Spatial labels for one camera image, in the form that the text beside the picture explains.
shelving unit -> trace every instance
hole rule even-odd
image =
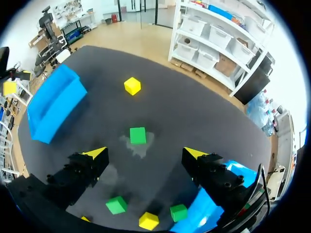
[[[270,12],[267,12],[263,6],[259,5],[255,0],[239,0],[239,2],[243,3],[245,7],[248,7],[250,11],[252,11],[254,14],[256,14],[257,17],[261,18],[262,21],[268,20],[270,21],[270,24],[268,27],[272,28],[267,35],[266,42],[269,41],[271,33],[274,29],[274,23],[273,23],[273,18]],[[181,7],[185,8],[186,15],[188,15],[188,11],[191,10],[191,16],[193,16],[193,12],[199,12],[197,14],[204,13],[204,15],[208,16],[210,21],[207,21],[208,24],[213,24],[215,22],[221,22],[222,24],[226,25],[229,27],[232,31],[235,31],[237,34],[243,35],[245,38],[249,39],[253,44],[254,47],[251,48],[254,53],[256,53],[258,50],[261,52],[261,55],[257,58],[255,63],[253,64],[252,67],[249,67],[248,64],[244,64],[242,61],[240,61],[238,58],[236,58],[234,55],[232,55],[232,52],[229,47],[226,49],[220,48],[219,46],[215,45],[214,43],[210,42],[208,40],[208,35],[202,34],[201,36],[197,36],[192,34],[191,32],[187,32],[183,30],[183,28],[180,25],[181,21]],[[215,68],[212,69],[206,69],[196,63],[197,59],[197,54],[193,57],[192,60],[184,58],[179,56],[174,50],[175,50],[175,45],[178,41],[178,39],[183,36],[190,38],[192,40],[198,41],[201,44],[204,44],[219,53],[223,54],[230,60],[232,60],[234,63],[237,64],[237,70],[231,75],[231,77],[227,77],[221,72],[217,71]],[[171,39],[171,46],[170,46],[170,52],[169,52],[169,58],[168,60],[170,61],[172,58],[176,58],[184,63],[187,63],[202,72],[210,75],[226,87],[228,87],[232,92],[230,93],[230,97],[234,96],[240,88],[249,80],[249,78],[253,75],[255,70],[259,67],[261,64],[262,60],[266,56],[268,52],[267,49],[267,43],[261,43],[257,38],[254,38],[248,31],[246,31],[243,27],[239,26],[235,22],[229,20],[228,18],[219,15],[213,11],[210,11],[207,8],[204,8],[200,5],[191,3],[188,0],[184,0],[183,2],[181,0],[176,1],[176,10],[175,10],[175,15],[174,15],[174,24],[173,24],[173,33],[172,33],[172,39]]]
[[[199,41],[200,43],[202,43],[204,45],[207,45],[207,46],[211,47],[212,49],[215,49],[218,52],[222,53],[227,58],[230,58],[232,61],[234,61],[237,65],[239,65],[246,72],[250,72],[251,71],[243,62],[241,62],[239,59],[237,59],[235,56],[232,55],[232,53],[231,53],[229,48],[226,48],[226,49],[220,48],[219,46],[217,46],[214,43],[210,42],[206,36],[204,36],[204,35],[202,35],[202,36],[193,35],[193,34],[191,34],[189,32],[183,31],[182,29],[178,29],[177,30],[177,34],[184,35],[186,37],[189,37],[191,39]]]

gray mat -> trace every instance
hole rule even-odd
[[[271,146],[264,133],[239,109],[195,80],[128,53],[85,46],[65,62],[80,77],[88,94],[47,145],[30,138],[27,115],[18,130],[30,173],[45,182],[78,151],[109,148],[110,165],[97,185],[67,211],[99,225],[144,231],[145,212],[157,214],[167,230],[173,226],[169,207],[192,203],[198,190],[181,165],[183,147],[216,152],[253,170],[268,169]],[[130,77],[142,89],[124,90]],[[131,146],[129,128],[145,127],[148,144]],[[121,195],[126,213],[113,216],[108,199]]]

blue bin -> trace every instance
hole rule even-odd
[[[244,186],[249,187],[256,178],[256,172],[235,162],[225,163],[228,170],[236,175],[244,176]],[[174,224],[171,228],[176,233],[202,233],[217,226],[217,221],[224,210],[217,206],[206,191],[201,188],[195,200],[188,209],[188,218]]]
[[[49,144],[66,117],[86,94],[80,77],[66,65],[59,66],[28,106],[32,140]]]
[[[218,7],[216,7],[216,6],[209,5],[209,6],[208,6],[208,9],[209,9],[210,11],[212,11],[212,12],[215,12],[215,13],[217,13],[217,14],[223,16],[223,17],[226,17],[226,18],[229,19],[229,20],[231,20],[231,19],[233,18],[233,16],[232,16],[230,13],[228,13],[228,12],[226,12],[226,11],[224,11],[224,10],[222,10],[222,9],[220,9],[220,8],[218,8]]]

white shelf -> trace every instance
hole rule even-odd
[[[206,69],[206,68],[200,66],[199,64],[197,64],[196,59],[198,57],[198,54],[195,54],[192,60],[189,60],[187,58],[179,56],[178,54],[176,54],[176,52],[173,52],[172,57],[174,57],[174,58],[176,58],[182,62],[185,62],[185,63],[203,71],[204,73],[212,76],[214,79],[221,82],[223,85],[228,87],[230,90],[233,90],[235,88],[234,82],[229,77],[225,76],[224,74],[222,74],[221,72],[219,72],[215,68]]]
[[[256,0],[238,0],[238,1],[248,6],[252,11],[254,11],[261,18],[269,20],[269,21],[273,21],[273,17],[271,16],[271,14],[267,12],[263,6],[259,5]]]
[[[215,17],[217,19],[220,19],[221,21],[227,23],[228,25],[230,25],[231,27],[235,28],[236,30],[238,30],[239,32],[241,32],[243,35],[245,35],[247,38],[249,38],[251,41],[253,41],[259,48],[263,49],[264,46],[258,41],[256,40],[250,33],[248,33],[248,31],[244,30],[243,28],[241,28],[238,24],[234,23],[233,21],[223,17],[222,15],[219,15],[215,12],[210,11],[209,9],[200,7],[200,6],[196,6],[194,4],[190,4],[190,3],[181,3],[181,6],[185,6],[191,9],[194,9],[196,11],[200,11],[203,12],[205,14],[208,14],[212,17]]]
[[[212,49],[222,53],[224,56],[226,56],[229,59],[231,59],[233,62],[235,62],[237,65],[239,65],[242,69],[244,69],[247,73],[250,72],[250,69],[243,62],[241,62],[239,59],[237,59],[235,56],[232,55],[232,53],[231,53],[229,48],[222,49],[219,46],[215,45],[214,43],[210,42],[207,38],[204,38],[203,36],[194,35],[192,33],[186,32],[186,31],[184,31],[182,29],[178,29],[177,33],[180,34],[180,35],[184,35],[186,37],[189,37],[191,39],[194,39],[196,41],[199,41],[200,43],[205,44],[205,45],[211,47]]]

glass door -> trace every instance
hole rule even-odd
[[[120,0],[122,21],[140,22],[140,0]]]
[[[155,0],[155,24],[173,28],[176,0]]]

